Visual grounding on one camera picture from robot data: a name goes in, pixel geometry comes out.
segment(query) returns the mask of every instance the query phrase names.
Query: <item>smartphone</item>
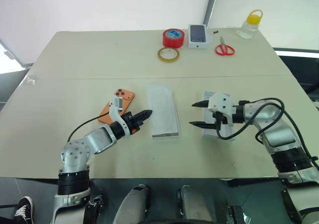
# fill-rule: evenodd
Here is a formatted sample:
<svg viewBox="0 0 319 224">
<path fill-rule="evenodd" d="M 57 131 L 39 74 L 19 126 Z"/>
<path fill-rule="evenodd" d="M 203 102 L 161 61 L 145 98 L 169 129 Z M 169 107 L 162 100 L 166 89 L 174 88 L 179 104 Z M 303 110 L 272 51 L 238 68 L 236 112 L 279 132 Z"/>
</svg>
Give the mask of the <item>smartphone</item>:
<svg viewBox="0 0 319 224">
<path fill-rule="evenodd" d="M 132 100 L 135 97 L 135 94 L 132 91 L 127 91 L 124 89 L 118 89 L 115 92 L 115 95 L 118 97 L 122 97 L 122 101 L 123 101 L 123 110 L 120 112 L 120 115 L 123 115 L 125 113 L 125 111 L 127 110 L 127 108 L 129 107 L 130 103 L 132 102 Z M 104 107 L 104 109 L 102 110 L 101 114 L 107 113 L 109 111 L 109 102 L 106 104 L 106 106 Z M 102 122 L 102 123 L 107 123 L 107 124 L 111 124 L 113 123 L 113 121 L 111 120 L 110 116 L 107 114 L 103 117 L 100 117 L 98 119 L 98 121 Z"/>
</svg>

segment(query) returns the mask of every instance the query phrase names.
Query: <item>wall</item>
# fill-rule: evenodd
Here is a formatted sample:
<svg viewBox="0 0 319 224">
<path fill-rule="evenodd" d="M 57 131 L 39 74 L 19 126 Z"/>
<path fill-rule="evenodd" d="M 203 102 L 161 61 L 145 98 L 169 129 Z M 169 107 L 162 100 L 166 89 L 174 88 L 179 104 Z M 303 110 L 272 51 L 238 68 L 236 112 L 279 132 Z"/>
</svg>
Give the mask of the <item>wall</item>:
<svg viewBox="0 0 319 224">
<path fill-rule="evenodd" d="M 216 0 L 210 27 L 238 27 L 255 9 L 273 47 L 319 50 L 319 0 Z"/>
<path fill-rule="evenodd" d="M 34 62 L 57 31 L 187 28 L 208 0 L 0 0 L 0 39 Z M 217 0 L 212 27 L 240 26 L 256 8 L 273 47 L 319 49 L 319 0 Z"/>
<path fill-rule="evenodd" d="M 34 62 L 61 30 L 187 28 L 202 23 L 208 0 L 0 0 L 0 39 Z"/>
</svg>

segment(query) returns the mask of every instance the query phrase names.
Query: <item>bottle handle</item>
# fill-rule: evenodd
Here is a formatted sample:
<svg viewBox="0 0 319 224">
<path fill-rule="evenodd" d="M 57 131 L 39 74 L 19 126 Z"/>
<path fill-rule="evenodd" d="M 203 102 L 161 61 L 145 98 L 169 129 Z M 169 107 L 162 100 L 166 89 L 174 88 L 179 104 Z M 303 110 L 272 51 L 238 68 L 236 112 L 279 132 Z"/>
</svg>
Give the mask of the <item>bottle handle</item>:
<svg viewBox="0 0 319 224">
<path fill-rule="evenodd" d="M 263 11 L 261 11 L 260 9 L 253 10 L 251 13 L 249 13 L 248 16 L 250 16 L 251 14 L 253 14 L 256 11 L 259 11 L 261 13 L 260 19 L 262 19 L 263 18 Z"/>
</svg>

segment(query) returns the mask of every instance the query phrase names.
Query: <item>red tape roll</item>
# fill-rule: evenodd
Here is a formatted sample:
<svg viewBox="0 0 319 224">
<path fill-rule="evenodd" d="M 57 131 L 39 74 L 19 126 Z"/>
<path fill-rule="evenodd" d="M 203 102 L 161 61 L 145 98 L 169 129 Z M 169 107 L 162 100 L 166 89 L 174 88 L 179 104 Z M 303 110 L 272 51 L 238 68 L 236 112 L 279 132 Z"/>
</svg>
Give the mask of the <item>red tape roll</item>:
<svg viewBox="0 0 319 224">
<path fill-rule="evenodd" d="M 172 28 L 163 32 L 163 46 L 180 48 L 184 43 L 185 33 L 182 30 Z"/>
</svg>

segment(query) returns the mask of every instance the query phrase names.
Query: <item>shoe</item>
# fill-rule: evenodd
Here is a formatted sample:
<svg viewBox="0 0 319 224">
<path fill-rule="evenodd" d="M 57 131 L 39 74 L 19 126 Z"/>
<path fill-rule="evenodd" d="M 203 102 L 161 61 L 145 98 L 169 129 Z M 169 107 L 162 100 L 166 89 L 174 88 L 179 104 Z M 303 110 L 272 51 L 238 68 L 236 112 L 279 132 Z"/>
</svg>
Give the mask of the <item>shoe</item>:
<svg viewBox="0 0 319 224">
<path fill-rule="evenodd" d="M 31 197 L 20 199 L 13 220 L 21 224 L 33 224 L 33 203 Z"/>
</svg>

